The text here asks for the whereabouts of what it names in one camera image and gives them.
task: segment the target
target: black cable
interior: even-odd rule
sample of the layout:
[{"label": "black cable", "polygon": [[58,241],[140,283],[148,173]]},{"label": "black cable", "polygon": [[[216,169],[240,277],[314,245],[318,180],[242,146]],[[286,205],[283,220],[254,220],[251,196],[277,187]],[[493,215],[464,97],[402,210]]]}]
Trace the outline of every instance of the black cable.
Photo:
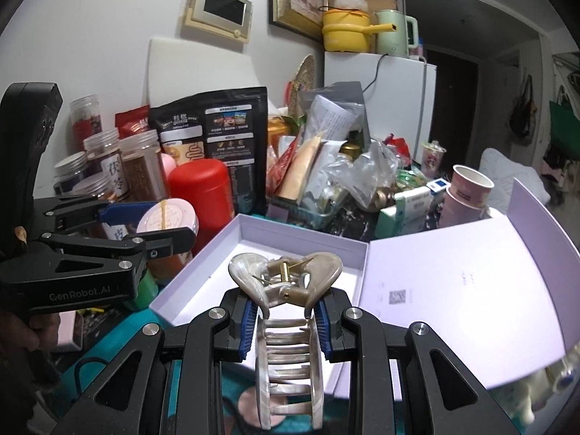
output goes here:
[{"label": "black cable", "polygon": [[340,9],[340,11],[361,11],[360,9],[356,9],[356,8],[337,8],[336,6],[329,6],[329,5],[324,5],[324,6],[318,7],[318,11],[321,11],[321,12],[328,11],[329,9]]},{"label": "black cable", "polygon": [[369,83],[369,84],[366,86],[366,88],[365,88],[365,89],[362,91],[363,93],[364,93],[365,91],[367,91],[367,90],[368,90],[368,89],[369,89],[369,88],[372,86],[372,84],[373,84],[373,83],[375,83],[375,82],[376,82],[376,79],[379,77],[379,65],[381,65],[381,60],[382,60],[382,59],[384,59],[384,58],[385,58],[387,55],[388,55],[388,54],[383,54],[383,55],[381,55],[381,58],[379,58],[379,61],[376,63],[376,73],[375,73],[375,78],[373,78],[372,82],[370,82],[370,83]]},{"label": "black cable", "polygon": [[109,362],[107,360],[104,360],[102,358],[99,357],[86,357],[83,359],[80,359],[75,367],[74,367],[74,385],[76,388],[76,396],[80,397],[80,395],[82,394],[82,389],[80,388],[80,369],[86,365],[87,363],[101,363],[103,365],[108,365]]}]

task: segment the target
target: gift box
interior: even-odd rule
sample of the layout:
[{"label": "gift box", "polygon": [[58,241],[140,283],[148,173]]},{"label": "gift box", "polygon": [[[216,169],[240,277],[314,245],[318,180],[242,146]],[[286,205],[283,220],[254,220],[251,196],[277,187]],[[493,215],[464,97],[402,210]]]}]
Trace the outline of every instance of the gift box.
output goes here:
[{"label": "gift box", "polygon": [[[552,215],[517,180],[507,215],[373,241],[352,241],[237,216],[159,294],[150,308],[170,325],[190,322],[235,287],[238,253],[267,258],[340,256],[335,287],[383,322],[424,321],[488,389],[560,359],[580,340],[580,254]],[[273,318],[297,318],[285,304]],[[254,368],[254,353],[243,363]],[[400,398],[396,365],[391,365]],[[349,365],[323,363],[326,393],[349,395]]]}]

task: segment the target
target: wall intercom screen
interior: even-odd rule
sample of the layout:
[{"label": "wall intercom screen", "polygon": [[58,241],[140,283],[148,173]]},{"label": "wall intercom screen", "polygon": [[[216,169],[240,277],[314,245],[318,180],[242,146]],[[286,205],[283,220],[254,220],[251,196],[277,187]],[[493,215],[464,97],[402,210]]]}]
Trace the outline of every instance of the wall intercom screen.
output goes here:
[{"label": "wall intercom screen", "polygon": [[185,25],[247,43],[252,21],[248,0],[190,0]]},{"label": "wall intercom screen", "polygon": [[239,0],[205,0],[204,11],[242,25],[245,8]]}]

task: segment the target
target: green electric kettle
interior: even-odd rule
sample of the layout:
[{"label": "green electric kettle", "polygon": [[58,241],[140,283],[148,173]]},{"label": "green electric kettle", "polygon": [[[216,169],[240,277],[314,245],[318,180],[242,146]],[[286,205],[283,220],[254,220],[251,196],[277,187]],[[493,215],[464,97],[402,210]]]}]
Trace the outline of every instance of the green electric kettle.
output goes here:
[{"label": "green electric kettle", "polygon": [[[376,53],[409,58],[409,49],[416,49],[419,46],[417,20],[394,9],[379,11],[376,13],[376,17],[379,20],[379,24],[391,23],[398,28],[396,32],[384,32],[377,35]],[[413,44],[409,44],[407,22],[410,22],[413,28]]]}]

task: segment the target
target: dark door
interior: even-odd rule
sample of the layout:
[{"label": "dark door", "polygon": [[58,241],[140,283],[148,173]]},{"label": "dark door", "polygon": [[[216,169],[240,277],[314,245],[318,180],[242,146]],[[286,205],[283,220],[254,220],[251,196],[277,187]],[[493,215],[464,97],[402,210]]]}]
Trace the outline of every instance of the dark door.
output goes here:
[{"label": "dark door", "polygon": [[442,171],[465,164],[477,101],[479,66],[453,55],[428,51],[428,63],[437,66],[435,105],[429,140],[447,149]]}]

